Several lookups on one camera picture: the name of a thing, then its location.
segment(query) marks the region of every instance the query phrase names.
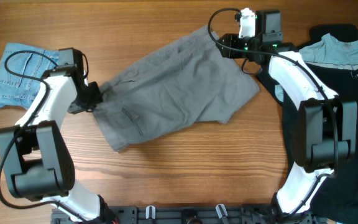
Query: black garment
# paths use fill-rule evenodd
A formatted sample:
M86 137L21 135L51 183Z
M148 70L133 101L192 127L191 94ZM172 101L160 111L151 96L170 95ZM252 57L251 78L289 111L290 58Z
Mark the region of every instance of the black garment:
M358 40L358 30L353 25L324 25L312 28L310 30L311 40L302 47L319 42L321 36L327 33L342 42ZM335 179L327 179L323 182L311 201L311 211L338 222L358 223L358 76L355 75L358 74L358 70L308 66L322 82L339 93L341 97L347 97L357 102L356 153L349 162L341 164ZM275 85L278 83L270 77L267 70L258 75L258 79L277 100ZM288 167L291 170L293 158L290 142L298 113L285 91L284 102L281 105L283 106L283 137Z

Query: wooden table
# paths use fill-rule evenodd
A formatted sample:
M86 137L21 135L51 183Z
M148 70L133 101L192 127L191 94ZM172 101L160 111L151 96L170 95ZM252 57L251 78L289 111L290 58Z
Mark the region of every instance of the wooden table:
M316 24L358 26L358 2L351 1L52 2L0 4L0 58L7 42L74 47L88 56L89 79L99 84L205 25L222 7L280 9L284 39L295 45L307 41L308 29ZM219 34L238 30L231 13L218 16L213 28ZM269 203L285 181L287 157L282 111L260 87L228 124L194 124L120 154L109 147L92 114L68 114L62 134L76 178L110 205ZM0 128L24 113L21 108L1 109ZM3 184L10 201L28 203L10 197ZM0 202L0 223L48 223L50 210L13 210Z

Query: cable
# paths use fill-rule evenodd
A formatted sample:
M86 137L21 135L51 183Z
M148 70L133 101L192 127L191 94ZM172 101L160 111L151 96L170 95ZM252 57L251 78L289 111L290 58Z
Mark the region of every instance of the cable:
M88 59L86 58L86 55L85 55L84 53L82 53L82 56L84 56L85 62L86 62L86 73L85 73L85 75L84 75L84 79L85 79L85 78L88 77L88 74L89 74L89 72L90 72L90 67L89 67L89 65L88 65Z
M247 75L259 75L262 72L262 68L259 69L259 71L257 73L248 73L246 71L244 71L244 65L246 65L246 62L248 61L248 59L244 59L244 62L241 65L241 71L244 72Z
M5 149L4 154L1 157L0 160L0 201L10 207L10 208L15 208L15 209L28 209L28 208L36 208L42 205L47 205L47 204L54 204L57 207L61 207L62 209L66 210L68 213L70 213L71 215L73 215L74 217L77 217L78 219L80 219L81 221L86 223L86 220L81 217L79 214L76 214L75 212L73 212L71 209L69 209L68 207L64 206L64 205L60 205L60 202L55 202L55 201L47 201L47 202L41 202L41 203L35 203L33 205L25 205L25 206L20 206L20 205L13 205L11 203L9 203L3 196L2 194L2 190L1 190L1 174L2 174L2 168L4 167L6 158L9 154L9 152L12 149L13 144L16 142L17 138L19 138L22 133L25 131L26 127L28 127L28 125L34 120L34 118L37 116L38 111L41 109L42 105L45 103L46 99L48 98L48 95L50 93L50 87L49 84L47 82L45 82L42 78L36 78L36 77L30 77L27 75L22 75L16 72L13 72L12 70L9 69L9 67L7 66L7 63L9 61L9 59L11 59L13 56L17 55L17 54L22 54L22 53L32 53L32 54L37 54L40 55L42 57L45 57L46 59L50 60L55 66L57 66L57 63L54 62L52 59L50 59L49 57L47 57L44 54L41 54L39 52L35 52L32 50L21 50L18 52L14 52L13 54L11 54L10 56L8 56L8 58L6 58L5 60L5 69L6 71L8 71L9 73L11 73L12 75L18 76L18 77L22 77L22 78L29 78L31 80L36 80L38 82L41 82L45 85L45 94L43 95L40 103L37 105L37 107L35 108L34 112L30 115L30 118L23 124L23 126L15 133L14 137L11 139L11 141L9 142L9 144L7 145L7 148Z
M280 55L280 54L275 54L275 53L270 53L270 52L262 52L262 51L254 51L254 50L243 50L243 49L235 49L232 47L228 47L224 44L219 43L212 35L211 32L211 23L213 18L219 14L220 12L223 11L236 11L236 12L241 12L239 9L236 8L224 8L224 9L220 9L216 12L214 12L214 14L212 14L212 16L209 18L208 21L208 34L211 37L212 41L215 42L218 46L222 47L222 48L226 48L229 50L233 50L235 52L245 52L245 53L251 53L251 54L262 54L262 55L269 55L269 56L276 56L276 57L280 57L282 59L285 59L293 64L295 64L296 66L298 66L299 68L301 68L311 79L311 81L313 82L313 84L316 86L317 90L321 93L321 95L323 96L325 102L326 102L326 106L328 108L329 111L329 115L331 117L331 123L333 126L333 131L334 131L334 172L332 174L321 174L316 178L316 182L313 184L312 186L312 190L309 191L309 193L306 195L306 197L301 201L301 203L294 209L294 211L291 212L291 214L287 215L285 217L285 219L290 218L291 216L293 216L297 211L299 211L299 209L309 200L309 198L311 197L311 194L314 192L314 190L316 189L318 183L320 182L322 177L329 177L329 178L334 178L337 176L337 170L338 170L338 164L339 164L339 158L338 158L338 133L337 133L337 125L336 125L336 119L335 119L335 114L334 114L334 110L333 107L331 105L331 102L329 101L327 95L325 94L323 87L321 87L319 85L319 83L316 81L316 79L314 79L314 77L311 75L311 73L302 65L299 64L298 61L295 61L291 58L288 58L284 55Z

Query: denim pocket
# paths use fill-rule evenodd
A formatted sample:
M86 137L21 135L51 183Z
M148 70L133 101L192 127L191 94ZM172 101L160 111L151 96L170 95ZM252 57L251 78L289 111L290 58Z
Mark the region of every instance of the denim pocket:
M7 84L18 88L21 84L22 78L10 74L5 69L5 60L15 51L5 51L0 61L0 83ZM8 68L16 73L24 74L24 70L32 56L32 53L17 54L11 57L7 63Z

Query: light blue cloth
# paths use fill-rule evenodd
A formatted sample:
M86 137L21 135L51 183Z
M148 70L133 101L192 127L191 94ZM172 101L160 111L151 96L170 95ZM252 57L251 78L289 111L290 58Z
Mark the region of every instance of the light blue cloth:
M320 42L302 48L299 53L305 62L331 64L331 68L336 68L333 65L358 65L358 40L345 43L326 34Z
M18 43L6 44L0 61L0 108L3 106L22 106L28 109L37 96L40 83L28 78L21 78L6 71L5 59L20 50L33 50L45 54L58 62L57 50L44 50L38 47ZM36 54L24 53L9 59L8 67L13 71L32 77L41 77L44 71L54 67L53 63Z

